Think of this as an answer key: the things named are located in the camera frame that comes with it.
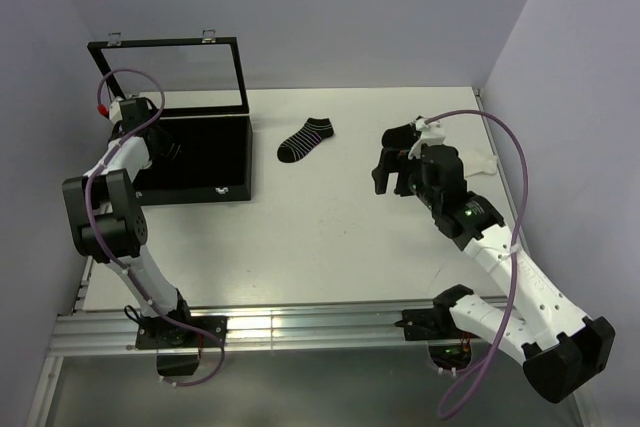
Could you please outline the black sock with purple stripes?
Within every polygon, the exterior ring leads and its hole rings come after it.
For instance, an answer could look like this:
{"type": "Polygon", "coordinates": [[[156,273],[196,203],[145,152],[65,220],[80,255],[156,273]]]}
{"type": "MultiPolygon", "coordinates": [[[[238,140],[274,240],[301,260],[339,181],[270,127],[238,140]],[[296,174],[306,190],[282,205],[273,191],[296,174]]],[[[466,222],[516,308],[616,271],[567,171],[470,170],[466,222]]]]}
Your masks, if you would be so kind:
{"type": "Polygon", "coordinates": [[[308,118],[297,132],[279,145],[277,158],[282,163],[296,163],[333,136],[334,129],[329,118],[308,118]]]}

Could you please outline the black white-striped sock white toe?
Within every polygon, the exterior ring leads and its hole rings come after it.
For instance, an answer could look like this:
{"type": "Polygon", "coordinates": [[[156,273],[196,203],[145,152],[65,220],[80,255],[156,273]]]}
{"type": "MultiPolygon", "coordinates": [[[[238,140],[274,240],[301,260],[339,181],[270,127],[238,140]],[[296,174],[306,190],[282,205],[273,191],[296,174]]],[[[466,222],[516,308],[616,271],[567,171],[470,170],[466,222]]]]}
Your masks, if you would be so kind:
{"type": "Polygon", "coordinates": [[[159,157],[165,162],[172,162],[181,152],[179,143],[171,141],[163,141],[159,148],[159,157]]]}

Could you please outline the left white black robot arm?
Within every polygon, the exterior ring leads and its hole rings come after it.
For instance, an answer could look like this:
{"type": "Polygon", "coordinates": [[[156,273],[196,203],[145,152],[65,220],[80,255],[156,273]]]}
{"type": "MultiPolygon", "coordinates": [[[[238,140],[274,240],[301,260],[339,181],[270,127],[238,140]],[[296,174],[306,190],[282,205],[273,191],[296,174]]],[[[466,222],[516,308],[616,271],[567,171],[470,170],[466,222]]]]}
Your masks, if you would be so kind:
{"type": "Polygon", "coordinates": [[[146,246],[148,226],[133,186],[139,173],[172,159],[179,148],[159,124],[145,125],[158,112],[146,97],[118,98],[99,110],[114,124],[107,151],[62,185],[74,246],[120,277],[139,304],[126,306],[125,315],[143,338],[183,347],[195,337],[195,322],[146,246]]]}

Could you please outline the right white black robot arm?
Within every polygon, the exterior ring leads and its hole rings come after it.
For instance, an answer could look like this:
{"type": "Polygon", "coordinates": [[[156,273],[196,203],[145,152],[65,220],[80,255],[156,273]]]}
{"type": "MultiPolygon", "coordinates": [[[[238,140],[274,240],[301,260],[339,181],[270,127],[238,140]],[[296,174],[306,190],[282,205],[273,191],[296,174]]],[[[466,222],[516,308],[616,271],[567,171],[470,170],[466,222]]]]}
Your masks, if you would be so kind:
{"type": "Polygon", "coordinates": [[[438,230],[493,279],[517,311],[499,311],[471,288],[456,285],[433,301],[432,324],[438,333],[452,337],[463,331],[497,341],[522,366],[533,389],[554,404],[604,370],[613,325],[577,307],[511,242],[503,216],[468,189],[455,148],[424,145],[414,156],[385,147],[372,172],[376,194],[386,192],[390,174],[397,176],[395,194],[418,198],[438,230]]]}

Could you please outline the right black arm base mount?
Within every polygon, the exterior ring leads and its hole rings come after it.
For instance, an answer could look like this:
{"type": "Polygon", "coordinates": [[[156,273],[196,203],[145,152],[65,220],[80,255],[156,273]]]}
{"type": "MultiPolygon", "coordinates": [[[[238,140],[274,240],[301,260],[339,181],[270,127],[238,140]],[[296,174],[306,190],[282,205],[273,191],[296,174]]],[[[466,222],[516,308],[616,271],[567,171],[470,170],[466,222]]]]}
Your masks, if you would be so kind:
{"type": "Polygon", "coordinates": [[[471,365],[474,336],[458,329],[443,308],[406,309],[394,326],[407,342],[427,343],[429,360],[439,374],[456,376],[471,365]]]}

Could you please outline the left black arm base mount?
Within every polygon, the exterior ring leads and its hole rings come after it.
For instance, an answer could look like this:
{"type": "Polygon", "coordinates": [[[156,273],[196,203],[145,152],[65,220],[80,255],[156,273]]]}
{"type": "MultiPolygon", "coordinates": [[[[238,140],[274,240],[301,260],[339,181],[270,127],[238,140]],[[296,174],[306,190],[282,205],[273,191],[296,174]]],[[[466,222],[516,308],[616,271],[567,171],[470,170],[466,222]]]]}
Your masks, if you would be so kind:
{"type": "Polygon", "coordinates": [[[225,343],[228,318],[225,316],[196,316],[189,319],[189,324],[213,335],[216,341],[200,333],[178,328],[171,324],[164,325],[157,319],[155,332],[149,327],[138,329],[135,348],[142,352],[156,353],[156,370],[159,375],[177,378],[190,377],[200,366],[205,348],[217,348],[218,343],[225,343]]]}

